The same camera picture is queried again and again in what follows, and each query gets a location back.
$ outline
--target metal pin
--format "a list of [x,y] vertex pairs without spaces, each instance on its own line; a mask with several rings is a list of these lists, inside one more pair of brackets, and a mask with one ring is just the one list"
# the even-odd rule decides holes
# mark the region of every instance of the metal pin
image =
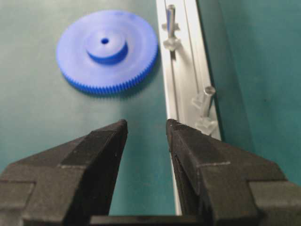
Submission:
[[207,86],[204,89],[203,101],[202,101],[202,109],[201,109],[201,117],[208,117],[209,110],[212,102],[212,97],[215,94],[215,88],[213,86]]
[[174,51],[176,48],[179,47],[181,44],[180,40],[174,34],[174,31],[177,30],[178,24],[175,23],[175,6],[169,5],[166,9],[166,19],[167,24],[163,25],[163,29],[166,27],[168,32],[168,39],[163,42],[165,48],[169,49],[170,51]]
[[167,7],[166,13],[167,13],[168,38],[172,38],[172,37],[175,37],[174,36],[174,30],[175,30],[175,27],[174,27],[175,7],[174,7],[174,5],[169,5]]

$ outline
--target table surface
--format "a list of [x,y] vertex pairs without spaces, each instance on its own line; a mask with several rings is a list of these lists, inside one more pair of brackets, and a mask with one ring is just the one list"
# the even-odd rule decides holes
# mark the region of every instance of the table surface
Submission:
[[104,9],[136,13],[158,33],[155,1],[0,0],[0,171],[124,118],[129,133],[110,214],[174,214],[160,55],[139,86],[106,98],[75,90],[56,64],[67,26]]
[[[198,0],[223,139],[276,161],[301,184],[299,0]],[[158,33],[155,1],[0,0],[0,171],[121,118],[128,139],[112,215],[174,214],[160,56],[147,79],[113,97],[72,88],[55,60],[68,25],[121,9]]]
[[301,185],[301,2],[198,0],[223,140]]

